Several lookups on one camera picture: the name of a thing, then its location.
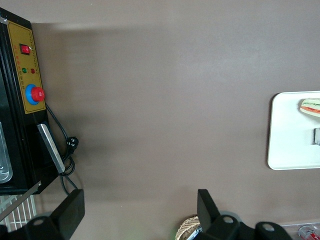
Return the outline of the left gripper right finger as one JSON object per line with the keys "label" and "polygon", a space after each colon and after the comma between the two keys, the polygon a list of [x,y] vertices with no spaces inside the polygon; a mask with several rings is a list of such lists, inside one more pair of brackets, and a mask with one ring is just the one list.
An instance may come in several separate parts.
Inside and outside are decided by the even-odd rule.
{"label": "left gripper right finger", "polygon": [[261,221],[254,228],[230,214],[221,214],[207,189],[197,191],[197,216],[202,227],[198,240],[290,240],[280,225]]}

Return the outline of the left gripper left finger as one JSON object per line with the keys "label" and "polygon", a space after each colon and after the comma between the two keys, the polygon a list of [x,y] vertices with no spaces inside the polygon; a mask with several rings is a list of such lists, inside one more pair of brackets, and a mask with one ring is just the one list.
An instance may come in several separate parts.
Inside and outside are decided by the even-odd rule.
{"label": "left gripper left finger", "polygon": [[83,189],[73,190],[49,215],[38,216],[11,231],[0,226],[2,240],[69,240],[85,216]]}

